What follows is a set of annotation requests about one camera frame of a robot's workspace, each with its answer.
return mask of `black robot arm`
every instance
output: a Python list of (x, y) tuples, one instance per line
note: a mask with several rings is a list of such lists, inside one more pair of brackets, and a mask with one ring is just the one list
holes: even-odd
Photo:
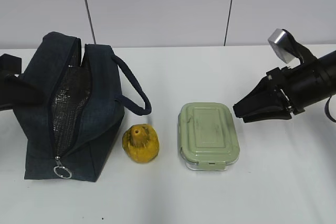
[[(292, 34), (277, 29), (268, 39), (276, 55), (285, 63), (298, 58), (300, 65), (291, 69), (275, 68), (266, 73), (253, 91), (234, 105), (244, 122), (291, 119), (304, 108), (336, 93), (336, 51), (317, 59)], [(329, 114), (329, 101), (326, 114)]]
[(21, 74), (21, 67), (21, 58), (8, 54), (0, 56), (0, 111), (12, 109), (14, 105), (31, 106), (44, 101), (42, 92), (15, 76)]

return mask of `bag strap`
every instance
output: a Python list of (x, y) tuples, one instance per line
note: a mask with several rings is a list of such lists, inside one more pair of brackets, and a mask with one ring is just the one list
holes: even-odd
[(114, 99), (116, 101), (119, 101), (124, 107), (126, 107), (127, 109), (129, 109), (130, 111), (132, 111), (136, 115), (148, 115), (148, 114), (150, 114), (152, 112), (151, 103), (150, 103), (149, 99), (147, 98), (147, 96), (145, 95), (145, 93), (142, 91), (142, 88), (141, 88), (138, 80), (136, 79), (136, 77), (134, 76), (134, 74), (132, 73), (130, 68), (127, 66), (127, 64), (122, 59), (120, 59), (115, 54), (113, 54), (111, 56), (111, 58), (119, 66), (119, 68), (124, 73), (124, 75), (126, 76), (128, 81), (132, 84), (132, 86), (135, 88), (135, 90), (141, 96), (141, 98), (145, 102), (145, 108), (142, 108), (142, 107), (138, 106), (137, 104), (135, 104), (133, 101), (131, 101), (129, 98), (123, 96), (122, 94), (116, 94), (114, 96)]

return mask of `white table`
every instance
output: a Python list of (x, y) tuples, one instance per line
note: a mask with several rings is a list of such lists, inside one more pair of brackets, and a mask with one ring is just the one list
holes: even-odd
[[(309, 46), (318, 57), (336, 45)], [(35, 50), (0, 50), (22, 57)], [(325, 102), (290, 121), (234, 119), (238, 162), (225, 172), (195, 172), (177, 152), (176, 123), (188, 102), (230, 107), (266, 71), (284, 64), (269, 46), (118, 48), (150, 98), (153, 113), (127, 112), (96, 183), (23, 180), (26, 138), (12, 111), (0, 112), (0, 223), (336, 223), (336, 124)], [(141, 99), (122, 77), (123, 92)], [(336, 102), (331, 103), (336, 114)], [(151, 163), (131, 161), (121, 146), (131, 125), (150, 122), (160, 139)]]

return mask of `yellow pear-shaped object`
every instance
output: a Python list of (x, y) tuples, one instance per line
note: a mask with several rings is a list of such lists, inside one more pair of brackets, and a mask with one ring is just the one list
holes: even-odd
[(122, 147), (135, 162), (147, 163), (157, 156), (160, 145), (151, 125), (137, 124), (124, 133)]

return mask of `food container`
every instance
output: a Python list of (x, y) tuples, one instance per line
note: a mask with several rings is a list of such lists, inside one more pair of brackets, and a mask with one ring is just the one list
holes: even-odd
[(221, 103), (195, 102), (178, 117), (179, 151), (192, 170), (226, 170), (239, 157), (233, 118)]

